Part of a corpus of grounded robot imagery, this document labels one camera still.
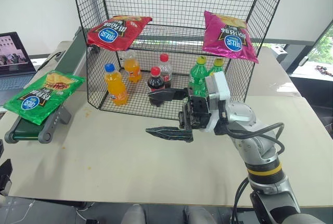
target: snack bag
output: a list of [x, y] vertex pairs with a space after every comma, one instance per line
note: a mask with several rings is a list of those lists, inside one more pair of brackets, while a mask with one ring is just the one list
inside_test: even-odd
[[4, 108], [40, 125], [84, 80], [82, 77], [50, 71], [7, 101]]
[[234, 17], [204, 12], [206, 31], [203, 51], [227, 58], [239, 58], [258, 63], [246, 22]]
[[112, 17], [88, 32], [88, 44], [110, 51], [125, 51], [150, 21], [151, 17]]

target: green chip bag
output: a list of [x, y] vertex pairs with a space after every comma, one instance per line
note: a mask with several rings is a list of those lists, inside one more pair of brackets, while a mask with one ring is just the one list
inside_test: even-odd
[[7, 101], [4, 108], [40, 125], [84, 81], [82, 77], [50, 71]]

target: yellow bottle cap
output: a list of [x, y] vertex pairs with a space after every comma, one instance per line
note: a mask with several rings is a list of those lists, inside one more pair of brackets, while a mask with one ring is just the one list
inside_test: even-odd
[[199, 56], [197, 59], [197, 64], [205, 64], [206, 63], [206, 57], [205, 56]]
[[214, 61], [214, 66], [221, 67], [221, 66], [223, 66], [223, 64], [224, 64], [224, 61], [222, 58], [217, 58]]

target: orange juice bottle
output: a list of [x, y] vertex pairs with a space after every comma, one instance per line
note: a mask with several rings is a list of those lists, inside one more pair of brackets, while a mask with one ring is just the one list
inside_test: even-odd
[[108, 85], [108, 91], [112, 101], [117, 106], [126, 104], [129, 94], [126, 91], [126, 86], [121, 80], [120, 72], [116, 71], [113, 64], [105, 64], [104, 80]]
[[130, 82], [138, 82], [141, 80], [141, 70], [138, 60], [136, 59], [135, 51], [129, 49], [127, 51], [121, 51], [121, 58], [124, 59], [124, 69], [129, 74]]

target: white table surface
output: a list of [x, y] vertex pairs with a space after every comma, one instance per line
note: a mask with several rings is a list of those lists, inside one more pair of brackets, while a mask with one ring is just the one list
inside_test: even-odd
[[[333, 205], [332, 139], [306, 100], [288, 85], [288, 76], [270, 53], [262, 52], [259, 61], [247, 104], [262, 122], [285, 123], [280, 140], [286, 151], [280, 160], [299, 204]], [[178, 123], [96, 110], [86, 101], [86, 92], [75, 92], [65, 105], [73, 117], [67, 126], [57, 127], [51, 143], [4, 144], [0, 162], [11, 158], [13, 165], [10, 195], [233, 205], [237, 187], [247, 172], [229, 137], [194, 131], [192, 143], [158, 139], [145, 128]], [[7, 112], [0, 120], [0, 138], [16, 117]], [[240, 206], [251, 206], [250, 192], [248, 187]]]

